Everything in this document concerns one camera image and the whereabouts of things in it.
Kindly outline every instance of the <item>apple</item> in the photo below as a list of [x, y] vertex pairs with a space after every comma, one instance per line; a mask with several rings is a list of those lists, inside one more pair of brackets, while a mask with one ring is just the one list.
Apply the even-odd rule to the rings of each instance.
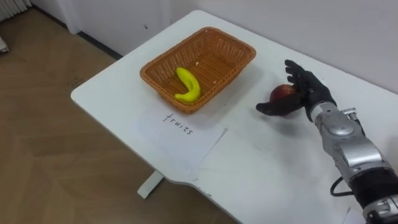
[[287, 84], [279, 85], [271, 92], [271, 95], [269, 96], [269, 101], [274, 102], [287, 95], [295, 93], [295, 91], [296, 91], [295, 88], [291, 85]]

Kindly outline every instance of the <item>black robotic glove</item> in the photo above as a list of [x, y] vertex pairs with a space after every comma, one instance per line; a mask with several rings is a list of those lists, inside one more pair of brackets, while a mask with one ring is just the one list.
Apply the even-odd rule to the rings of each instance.
[[285, 60], [285, 65], [286, 73], [291, 74], [287, 77], [287, 81], [293, 83], [296, 93], [272, 103], [259, 103], [256, 106], [258, 111], [269, 116], [280, 116], [304, 107], [307, 118], [312, 121], [310, 112], [314, 106], [322, 102], [336, 105], [329, 89], [312, 72], [304, 70], [291, 60]]

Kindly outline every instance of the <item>wooden floor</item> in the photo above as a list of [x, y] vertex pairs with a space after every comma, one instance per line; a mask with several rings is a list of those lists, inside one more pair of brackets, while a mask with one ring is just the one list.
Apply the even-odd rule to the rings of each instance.
[[114, 59], [33, 9], [0, 36], [1, 224], [234, 223], [190, 187], [136, 194], [153, 170], [70, 99]]

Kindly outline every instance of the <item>wicker basket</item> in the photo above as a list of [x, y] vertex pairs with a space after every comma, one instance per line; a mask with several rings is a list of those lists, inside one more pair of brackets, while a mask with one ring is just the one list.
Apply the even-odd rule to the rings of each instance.
[[[255, 56], [256, 51], [248, 44], [205, 27], [147, 63], [140, 74], [161, 97], [190, 114], [230, 84]], [[187, 92], [175, 73], [177, 67], [186, 68], [198, 80], [201, 97], [196, 102], [186, 104], [174, 98], [176, 93]]]

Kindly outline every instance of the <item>banana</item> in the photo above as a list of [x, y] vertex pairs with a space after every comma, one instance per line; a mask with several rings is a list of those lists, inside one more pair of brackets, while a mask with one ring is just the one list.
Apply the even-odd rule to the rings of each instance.
[[188, 93], [177, 93], [174, 98], [183, 103], [193, 103], [198, 100], [200, 97], [200, 85], [198, 80], [185, 68], [178, 67], [176, 72], [178, 78], [187, 87]]
[[193, 76], [188, 70], [185, 68], [177, 68], [176, 70], [178, 78], [184, 83], [188, 91], [191, 91], [193, 88], [192, 82], [190, 80], [190, 76]]

